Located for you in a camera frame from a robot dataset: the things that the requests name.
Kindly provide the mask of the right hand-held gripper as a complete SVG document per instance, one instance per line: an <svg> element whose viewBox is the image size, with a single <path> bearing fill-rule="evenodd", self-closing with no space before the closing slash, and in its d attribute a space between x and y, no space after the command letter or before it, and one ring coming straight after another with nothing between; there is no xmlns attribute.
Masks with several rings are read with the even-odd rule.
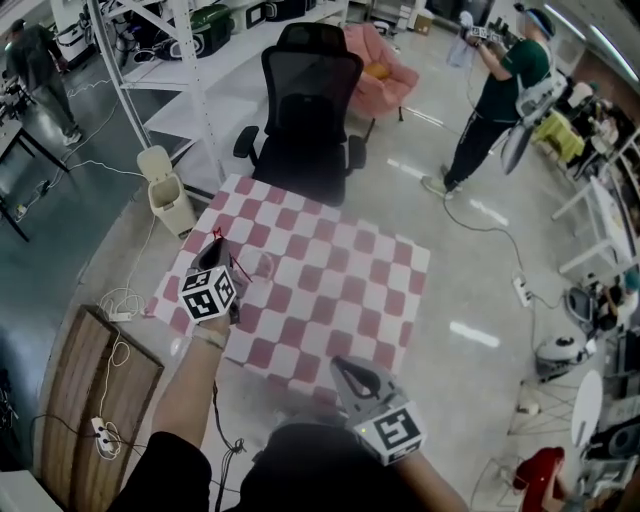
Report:
<svg viewBox="0 0 640 512"><path fill-rule="evenodd" d="M343 356L332 358L330 370L347 428L378 462L394 464L422 447L426 428L417 405L389 370Z"/></svg>

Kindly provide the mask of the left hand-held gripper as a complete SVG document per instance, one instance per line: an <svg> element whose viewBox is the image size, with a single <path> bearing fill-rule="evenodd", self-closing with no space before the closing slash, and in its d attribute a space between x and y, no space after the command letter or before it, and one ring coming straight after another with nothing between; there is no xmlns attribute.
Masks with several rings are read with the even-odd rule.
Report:
<svg viewBox="0 0 640 512"><path fill-rule="evenodd" d="M199 324L228 314L231 324L240 321L241 298L245 284L237 275L229 241L214 240L188 269L179 298L190 319Z"/></svg>

